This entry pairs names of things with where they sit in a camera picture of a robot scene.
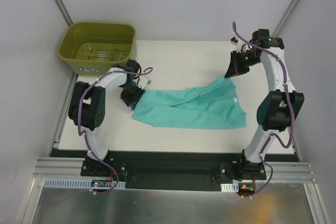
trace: folded garment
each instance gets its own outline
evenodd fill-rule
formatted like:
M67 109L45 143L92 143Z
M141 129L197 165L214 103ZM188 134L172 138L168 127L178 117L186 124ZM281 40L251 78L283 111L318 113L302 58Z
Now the folded garment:
M205 87L148 90L134 109L133 119L156 127L234 129L246 126L236 86L221 76Z

